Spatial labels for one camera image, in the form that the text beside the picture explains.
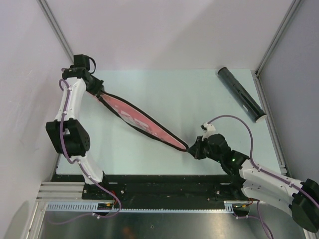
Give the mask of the pink racket bag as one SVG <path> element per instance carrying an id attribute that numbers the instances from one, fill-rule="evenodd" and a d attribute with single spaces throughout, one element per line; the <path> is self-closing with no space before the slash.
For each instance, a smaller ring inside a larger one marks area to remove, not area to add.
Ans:
<path id="1" fill-rule="evenodd" d="M 98 100 L 136 131 L 178 151 L 186 152 L 188 150 L 189 146 L 185 141 L 127 100 L 105 91 L 101 91 Z"/>

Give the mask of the black shuttlecock tube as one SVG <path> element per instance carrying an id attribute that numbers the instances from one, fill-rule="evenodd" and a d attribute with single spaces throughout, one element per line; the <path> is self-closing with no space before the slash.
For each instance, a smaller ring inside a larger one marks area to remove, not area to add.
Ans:
<path id="1" fill-rule="evenodd" d="M 227 67 L 219 69 L 217 77 L 253 122 L 258 123 L 267 118 L 267 114 Z"/>

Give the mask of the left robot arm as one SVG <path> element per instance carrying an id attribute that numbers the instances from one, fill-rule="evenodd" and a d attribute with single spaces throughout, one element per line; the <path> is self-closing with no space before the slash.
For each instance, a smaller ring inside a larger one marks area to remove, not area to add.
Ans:
<path id="1" fill-rule="evenodd" d="M 70 164 L 78 164 L 85 183 L 94 184 L 93 194 L 99 199 L 109 196 L 110 186 L 103 181 L 103 170 L 92 159 L 90 136 L 79 120 L 82 98 L 85 93 L 99 97 L 104 89 L 103 81 L 93 76 L 90 64 L 95 60 L 87 55 L 73 56 L 73 64 L 62 69 L 58 85 L 63 91 L 58 113 L 46 123 L 46 132 L 56 152 L 64 155 Z"/>

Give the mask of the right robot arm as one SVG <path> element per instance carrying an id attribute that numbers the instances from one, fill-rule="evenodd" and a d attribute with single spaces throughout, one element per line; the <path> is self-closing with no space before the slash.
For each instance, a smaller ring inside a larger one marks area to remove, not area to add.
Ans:
<path id="1" fill-rule="evenodd" d="M 234 199 L 247 197 L 265 202 L 287 213 L 303 229 L 311 233 L 319 231 L 319 185 L 316 181 L 300 181 L 253 164 L 249 156 L 231 149 L 221 134 L 199 136 L 188 153 L 195 159 L 212 159 L 228 175 L 241 178 L 243 183 L 230 187 Z"/>

